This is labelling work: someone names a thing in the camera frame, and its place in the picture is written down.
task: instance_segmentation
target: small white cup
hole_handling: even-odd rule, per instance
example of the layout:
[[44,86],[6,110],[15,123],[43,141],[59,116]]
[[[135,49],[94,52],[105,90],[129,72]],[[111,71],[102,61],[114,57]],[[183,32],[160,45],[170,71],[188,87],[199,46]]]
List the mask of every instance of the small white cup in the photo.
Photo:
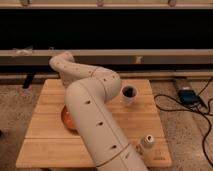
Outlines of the small white cup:
[[137,93],[138,91],[133,85],[126,85],[122,88],[122,97],[125,106],[130,106],[133,103]]

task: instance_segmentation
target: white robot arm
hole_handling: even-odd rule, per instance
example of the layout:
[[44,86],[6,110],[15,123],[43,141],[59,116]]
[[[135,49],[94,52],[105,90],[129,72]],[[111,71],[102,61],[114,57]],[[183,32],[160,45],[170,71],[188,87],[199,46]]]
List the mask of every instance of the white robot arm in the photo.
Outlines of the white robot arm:
[[121,89],[119,75],[74,63],[70,52],[50,60],[66,87],[65,103],[98,171],[148,171],[104,103]]

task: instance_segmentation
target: robot arm segment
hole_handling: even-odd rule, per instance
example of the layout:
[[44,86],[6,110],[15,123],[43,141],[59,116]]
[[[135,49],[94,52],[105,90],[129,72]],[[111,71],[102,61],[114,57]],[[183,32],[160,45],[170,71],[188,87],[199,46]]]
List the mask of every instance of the robot arm segment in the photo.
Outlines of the robot arm segment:
[[68,80],[70,77],[78,80],[67,82],[65,103],[98,170],[147,171],[104,104],[119,93],[119,75],[109,69],[73,61],[72,55],[65,52],[53,57],[50,65],[59,73],[65,73]]

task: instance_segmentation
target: black wall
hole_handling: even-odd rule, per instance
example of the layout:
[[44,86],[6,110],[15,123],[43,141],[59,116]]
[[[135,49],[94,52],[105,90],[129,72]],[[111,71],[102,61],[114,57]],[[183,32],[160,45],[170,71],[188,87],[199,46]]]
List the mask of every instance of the black wall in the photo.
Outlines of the black wall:
[[0,10],[0,49],[208,49],[213,10]]

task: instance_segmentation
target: wooden table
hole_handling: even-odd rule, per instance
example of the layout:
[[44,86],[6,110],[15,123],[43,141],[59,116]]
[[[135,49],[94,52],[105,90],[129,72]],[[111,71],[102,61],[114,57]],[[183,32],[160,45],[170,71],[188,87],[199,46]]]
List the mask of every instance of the wooden table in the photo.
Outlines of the wooden table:
[[[147,134],[155,137],[154,147],[142,157],[147,166],[171,166],[149,81],[123,80],[125,84],[133,84],[138,89],[134,103],[124,107],[119,94],[107,107],[134,146]],[[46,80],[16,162],[17,168],[94,167],[81,137],[72,134],[63,125],[60,115],[63,106],[61,80]]]

